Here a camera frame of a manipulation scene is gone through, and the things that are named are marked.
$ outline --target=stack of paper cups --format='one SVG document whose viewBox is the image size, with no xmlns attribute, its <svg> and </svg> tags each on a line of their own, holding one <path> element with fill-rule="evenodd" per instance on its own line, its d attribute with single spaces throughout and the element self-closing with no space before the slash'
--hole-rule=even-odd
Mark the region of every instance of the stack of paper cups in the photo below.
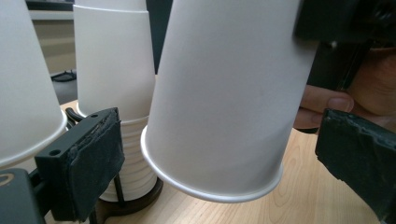
<svg viewBox="0 0 396 224">
<path fill-rule="evenodd" d="M 175 0 L 142 150 L 165 182 L 239 203 L 279 182 L 316 46 L 299 1 Z"/>
<path fill-rule="evenodd" d="M 140 150 L 155 84 L 146 1 L 77 0 L 74 20 L 78 113 L 85 117 L 119 109 L 126 157 L 120 171 L 124 199 L 140 198 L 157 180 Z M 118 200 L 112 183 L 101 199 Z"/>
<path fill-rule="evenodd" d="M 0 7 L 0 169 L 35 169 L 34 155 L 66 131 L 23 0 Z"/>
</svg>

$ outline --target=finger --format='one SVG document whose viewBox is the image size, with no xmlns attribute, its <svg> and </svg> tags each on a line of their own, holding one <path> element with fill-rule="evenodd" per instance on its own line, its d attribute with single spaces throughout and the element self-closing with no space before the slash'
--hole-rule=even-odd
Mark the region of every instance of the finger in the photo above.
<svg viewBox="0 0 396 224">
<path fill-rule="evenodd" d="M 345 92 L 307 85 L 300 107 L 318 113 L 322 113 L 326 108 L 350 112 L 353 108 L 353 99 Z"/>
<path fill-rule="evenodd" d="M 318 128 L 323 115 L 311 110 L 299 108 L 296 119 L 293 124 L 295 129 L 313 129 Z"/>
</svg>

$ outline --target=person's hand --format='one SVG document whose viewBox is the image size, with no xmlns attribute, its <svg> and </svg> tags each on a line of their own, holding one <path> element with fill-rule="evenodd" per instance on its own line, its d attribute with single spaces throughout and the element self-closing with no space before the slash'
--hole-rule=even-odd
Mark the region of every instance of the person's hand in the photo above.
<svg viewBox="0 0 396 224">
<path fill-rule="evenodd" d="M 354 113 L 396 132 L 396 49 L 373 49 L 345 92 L 306 86 L 296 129 L 317 128 L 325 108 Z"/>
</svg>

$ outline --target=wooden table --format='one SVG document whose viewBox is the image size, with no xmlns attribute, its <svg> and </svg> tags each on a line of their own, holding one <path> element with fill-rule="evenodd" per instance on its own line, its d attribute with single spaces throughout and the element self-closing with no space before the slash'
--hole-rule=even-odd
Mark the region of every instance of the wooden table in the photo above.
<svg viewBox="0 0 396 224">
<path fill-rule="evenodd" d="M 62 105 L 74 107 L 76 102 Z M 379 223 L 370 207 L 317 160 L 312 134 L 291 132 L 280 184 L 268 195 L 248 203 L 211 203 L 195 199 L 167 184 L 159 199 L 144 210 L 111 217 L 106 224 L 166 223 Z"/>
</svg>

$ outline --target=dark base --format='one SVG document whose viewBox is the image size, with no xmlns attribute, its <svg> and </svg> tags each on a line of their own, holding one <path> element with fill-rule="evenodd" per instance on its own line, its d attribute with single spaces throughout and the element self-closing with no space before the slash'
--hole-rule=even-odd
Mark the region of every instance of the dark base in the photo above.
<svg viewBox="0 0 396 224">
<path fill-rule="evenodd" d="M 109 217 L 126 216 L 138 212 L 153 203 L 163 190 L 163 182 L 157 178 L 154 188 L 145 196 L 125 203 L 109 203 L 99 200 L 95 206 L 96 223 L 104 224 Z"/>
</svg>

